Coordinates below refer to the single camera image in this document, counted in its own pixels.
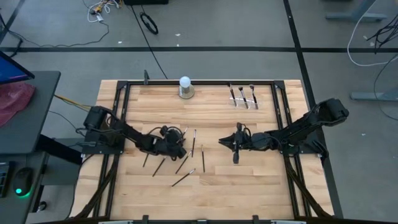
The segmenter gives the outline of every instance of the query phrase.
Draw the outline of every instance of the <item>wooden tabletop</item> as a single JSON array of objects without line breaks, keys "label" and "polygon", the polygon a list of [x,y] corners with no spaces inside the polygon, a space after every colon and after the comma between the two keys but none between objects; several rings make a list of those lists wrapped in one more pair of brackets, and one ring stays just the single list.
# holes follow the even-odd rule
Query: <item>wooden tabletop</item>
[{"label": "wooden tabletop", "polygon": [[[97,105],[112,108],[116,83],[117,80],[102,81]],[[285,86],[295,121],[308,111],[301,81],[285,80]],[[251,96],[248,86],[244,86],[244,90],[246,96]],[[255,90],[259,109],[245,110],[234,108],[227,86],[197,85],[194,97],[189,100],[178,96],[177,86],[133,86],[127,109],[128,124],[142,133],[163,125],[176,126],[182,131],[188,126],[184,143],[188,152],[196,129],[195,153],[178,175],[175,171],[182,160],[167,158],[152,177],[163,157],[149,156],[146,166],[142,167],[146,154],[126,141],[126,150],[119,161],[111,219],[140,220],[143,215],[149,215],[151,220],[250,220],[253,215],[260,219],[293,218],[284,162],[279,152],[241,151],[239,165],[234,165],[231,150],[218,143],[219,138],[235,132],[237,122],[246,124],[252,133],[278,128],[270,86],[256,85]],[[205,173],[200,152],[202,145]],[[71,216],[80,212],[95,192],[102,158],[95,155],[81,168]],[[332,214],[320,159],[315,154],[303,154],[300,158],[307,189],[325,211]],[[192,175],[171,187],[193,168],[196,171]],[[297,187],[296,192],[303,215]]]}]

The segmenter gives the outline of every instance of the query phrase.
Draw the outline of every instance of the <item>light bulb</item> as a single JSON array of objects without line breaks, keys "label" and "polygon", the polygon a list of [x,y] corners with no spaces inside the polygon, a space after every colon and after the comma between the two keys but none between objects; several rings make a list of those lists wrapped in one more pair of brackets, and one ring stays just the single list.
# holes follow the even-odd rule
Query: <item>light bulb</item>
[{"label": "light bulb", "polygon": [[188,77],[181,77],[180,78],[180,86],[182,88],[188,88],[191,85],[191,79]]}]

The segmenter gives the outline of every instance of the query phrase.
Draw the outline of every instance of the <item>gray floor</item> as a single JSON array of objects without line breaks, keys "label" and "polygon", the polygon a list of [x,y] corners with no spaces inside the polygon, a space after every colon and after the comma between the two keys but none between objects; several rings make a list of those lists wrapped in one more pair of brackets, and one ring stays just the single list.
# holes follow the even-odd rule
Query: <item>gray floor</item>
[{"label": "gray floor", "polygon": [[[85,0],[87,4],[94,0]],[[5,20],[11,16],[18,0],[1,1]],[[355,24],[327,21],[326,12],[349,11],[359,1],[330,2],[291,0],[298,36],[302,47],[346,47]],[[165,6],[145,6],[156,21],[160,34],[145,31],[152,46],[261,46],[293,47],[285,9],[279,0],[171,0]],[[395,0],[377,1],[371,12],[382,12],[392,19],[398,10]],[[38,44],[73,44],[98,39],[105,26],[86,20],[81,0],[29,0],[21,8],[11,29]],[[111,7],[104,14],[110,33],[103,41],[87,47],[145,47],[146,43],[131,10]],[[361,24],[352,47],[370,47],[371,36],[388,23]],[[16,45],[7,35],[1,47]],[[398,41],[388,44],[397,47]],[[24,43],[24,47],[35,47]],[[265,78],[301,79],[295,53],[277,52],[156,52],[169,78],[188,75],[192,78]],[[376,72],[381,66],[358,67],[343,53],[304,54],[315,99],[339,98],[349,109],[347,121],[325,128],[341,206],[346,218],[398,222],[398,122],[385,117],[377,103],[357,102],[349,98],[352,91],[372,91]],[[391,54],[353,54],[361,63],[389,60]],[[59,70],[62,73],[57,94],[84,104],[95,104],[103,79],[163,78],[149,52],[59,52],[19,53],[15,60],[29,70]],[[398,65],[386,68],[377,89],[394,85]],[[383,109],[398,118],[395,104],[382,103]],[[75,125],[82,124],[85,114],[59,100],[51,110],[64,114]],[[70,125],[49,114],[43,133],[49,137],[76,138]],[[47,187],[44,197],[48,210],[33,214],[28,223],[62,219],[71,204],[72,186]]]}]

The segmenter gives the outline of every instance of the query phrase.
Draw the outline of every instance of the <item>computer mouse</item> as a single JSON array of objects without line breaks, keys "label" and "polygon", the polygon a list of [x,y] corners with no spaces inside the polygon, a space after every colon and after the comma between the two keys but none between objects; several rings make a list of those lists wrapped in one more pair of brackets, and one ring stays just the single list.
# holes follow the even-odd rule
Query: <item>computer mouse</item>
[{"label": "computer mouse", "polygon": [[32,187],[33,169],[24,167],[17,171],[14,179],[12,180],[12,187],[14,188],[15,194],[18,196],[24,196],[30,192]]}]

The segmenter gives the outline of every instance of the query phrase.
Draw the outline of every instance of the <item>monitor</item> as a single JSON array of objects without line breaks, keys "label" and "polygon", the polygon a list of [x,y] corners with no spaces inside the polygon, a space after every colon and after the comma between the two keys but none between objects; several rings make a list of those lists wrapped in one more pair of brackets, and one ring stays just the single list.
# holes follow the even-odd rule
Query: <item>monitor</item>
[{"label": "monitor", "polygon": [[0,85],[19,82],[35,76],[3,52],[0,52]]}]

